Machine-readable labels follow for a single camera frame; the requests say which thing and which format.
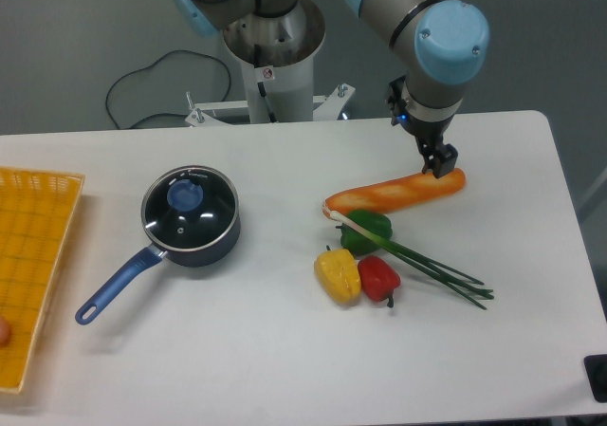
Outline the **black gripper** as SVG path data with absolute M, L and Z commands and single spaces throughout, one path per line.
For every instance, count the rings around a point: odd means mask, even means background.
M 386 103 L 392 115 L 391 124 L 400 125 L 415 137 L 424 159 L 422 173 L 432 172 L 435 178 L 450 174 L 458 152 L 451 144 L 444 143 L 444 133 L 456 113 L 456 104 L 445 108 L 423 105 L 410 93 L 405 76 L 389 82 Z

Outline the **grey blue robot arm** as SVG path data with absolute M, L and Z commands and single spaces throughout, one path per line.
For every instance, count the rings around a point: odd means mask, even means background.
M 192 30 L 220 34 L 239 61 L 254 123 L 313 117 L 313 60 L 325 22 L 311 0 L 174 0 Z M 392 122 L 416 140 L 423 171 L 442 177 L 457 160 L 444 133 L 481 69 L 489 27 L 460 0 L 344 0 L 406 66 L 392 81 Z

